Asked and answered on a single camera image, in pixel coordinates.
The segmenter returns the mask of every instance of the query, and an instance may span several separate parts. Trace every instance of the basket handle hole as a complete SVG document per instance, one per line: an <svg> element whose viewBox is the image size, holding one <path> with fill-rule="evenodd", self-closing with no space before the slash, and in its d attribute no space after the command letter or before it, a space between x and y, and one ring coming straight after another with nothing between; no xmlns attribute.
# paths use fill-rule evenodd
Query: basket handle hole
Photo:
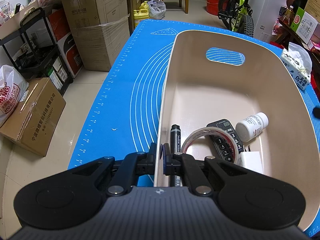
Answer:
<svg viewBox="0 0 320 240"><path fill-rule="evenodd" d="M211 61L229 63L235 66L240 66L245 61L245 57L242 53L220 48L208 49L206 52L206 57Z"/></svg>

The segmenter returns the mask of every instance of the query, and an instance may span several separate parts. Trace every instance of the red bucket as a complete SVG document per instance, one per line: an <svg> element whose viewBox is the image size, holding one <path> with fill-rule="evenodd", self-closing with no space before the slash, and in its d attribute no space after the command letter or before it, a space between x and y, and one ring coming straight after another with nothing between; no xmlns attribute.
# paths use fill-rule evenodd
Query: red bucket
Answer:
<svg viewBox="0 0 320 240"><path fill-rule="evenodd" d="M213 15L218 15L219 0L207 0L207 12Z"/></svg>

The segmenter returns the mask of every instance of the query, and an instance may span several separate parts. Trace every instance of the tiled floor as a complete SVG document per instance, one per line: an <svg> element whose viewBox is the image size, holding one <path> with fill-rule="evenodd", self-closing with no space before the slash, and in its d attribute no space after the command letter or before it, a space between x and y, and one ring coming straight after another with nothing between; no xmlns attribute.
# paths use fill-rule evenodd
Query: tiled floor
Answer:
<svg viewBox="0 0 320 240"><path fill-rule="evenodd" d="M223 28L218 17L205 11L205 0L190 0L188 14L178 7L178 0L165 0L165 3L166 20ZM18 146L13 147L4 177L3 218L0 219L2 238L10 237L20 228L13 210L13 199L16 193L30 182L64 171L68 167L81 128L107 75L106 72L82 70L70 84L64 95L67 104L46 157L39 157Z"/></svg>

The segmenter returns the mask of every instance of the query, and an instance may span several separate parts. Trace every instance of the packing tape roll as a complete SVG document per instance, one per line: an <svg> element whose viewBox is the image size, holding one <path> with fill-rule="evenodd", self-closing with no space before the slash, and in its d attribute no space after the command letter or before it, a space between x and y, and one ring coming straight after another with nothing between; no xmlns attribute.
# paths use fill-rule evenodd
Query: packing tape roll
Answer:
<svg viewBox="0 0 320 240"><path fill-rule="evenodd" d="M192 143L196 139L198 139L202 136L206 136L206 135L218 136L218 137L225 139L225 141L227 143L229 143L231 145L231 148L233 149L233 154L231 154L233 157L233 163L237 163L238 157L239 157L239 151L238 151L238 147L237 147L235 141L233 140L233 138L230 134L228 134L227 132L225 132L224 130L222 130L218 127L204 127L204 128L200 128L200 129L192 132L188 136L188 138L184 141L182 148L181 148L181 152L187 153L188 147L190 145L192 145Z"/></svg>

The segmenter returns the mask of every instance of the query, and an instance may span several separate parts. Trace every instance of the white pill bottle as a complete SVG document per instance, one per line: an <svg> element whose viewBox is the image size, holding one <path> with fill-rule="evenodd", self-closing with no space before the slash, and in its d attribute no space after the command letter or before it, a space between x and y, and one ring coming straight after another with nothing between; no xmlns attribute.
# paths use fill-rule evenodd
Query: white pill bottle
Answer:
<svg viewBox="0 0 320 240"><path fill-rule="evenodd" d="M258 136L269 124L268 117L260 112L250 115L236 124L236 132L242 142L248 142Z"/></svg>

